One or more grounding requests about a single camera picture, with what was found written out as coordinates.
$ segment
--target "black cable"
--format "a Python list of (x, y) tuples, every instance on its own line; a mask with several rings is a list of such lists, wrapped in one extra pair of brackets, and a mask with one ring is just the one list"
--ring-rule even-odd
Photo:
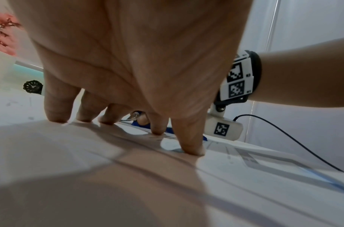
[(340, 172), (343, 172), (341, 169), (337, 168), (336, 166), (334, 166), (333, 164), (329, 163), (328, 161), (324, 160), (323, 158), (321, 158), (320, 156), (318, 156), (317, 154), (315, 154), (314, 152), (312, 152), (310, 149), (308, 149), (307, 147), (305, 147), (303, 144), (301, 144), (299, 141), (297, 141), (296, 139), (294, 139), (291, 135), (287, 134), (284, 130), (282, 130), (281, 128), (279, 128), (278, 126), (274, 125), (273, 123), (265, 120), (264, 118), (261, 118), (261, 117), (258, 117), (258, 116), (255, 116), (255, 115), (252, 115), (252, 114), (242, 114), (242, 115), (239, 115), (237, 117), (235, 117), (233, 119), (233, 121), (236, 121), (239, 117), (243, 117), (243, 116), (251, 116), (251, 117), (256, 117), (260, 120), (263, 120), (265, 121), (266, 123), (269, 123), (271, 124), (272, 126), (274, 126), (275, 128), (279, 129), (282, 133), (284, 133), (285, 135), (287, 135), (290, 139), (294, 140), (297, 144), (299, 144), (300, 146), (302, 146), (305, 150), (307, 150), (308, 152), (310, 152), (312, 155), (314, 155), (315, 157), (317, 157), (318, 159), (320, 159), (321, 161), (323, 161), (324, 163), (328, 164), (329, 166), (333, 167), (334, 169), (340, 171)]

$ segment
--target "black and white square code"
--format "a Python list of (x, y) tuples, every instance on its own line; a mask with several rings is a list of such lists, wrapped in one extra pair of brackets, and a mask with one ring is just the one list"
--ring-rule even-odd
[(244, 94), (244, 81), (229, 84), (229, 98)]
[(228, 132), (229, 125), (218, 122), (214, 134), (225, 136)]
[(243, 69), (242, 69), (242, 63), (238, 62), (235, 63), (232, 66), (232, 69), (229, 71), (228, 76), (227, 76), (227, 82), (232, 82), (236, 80), (243, 79)]

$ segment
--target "human palm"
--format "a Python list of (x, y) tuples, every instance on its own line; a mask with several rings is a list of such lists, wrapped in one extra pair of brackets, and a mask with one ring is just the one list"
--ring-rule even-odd
[(171, 118), (184, 151), (203, 154), (207, 109), (237, 50), (251, 0), (9, 0), (44, 67), (45, 112), (113, 124), (144, 111), (152, 132)]

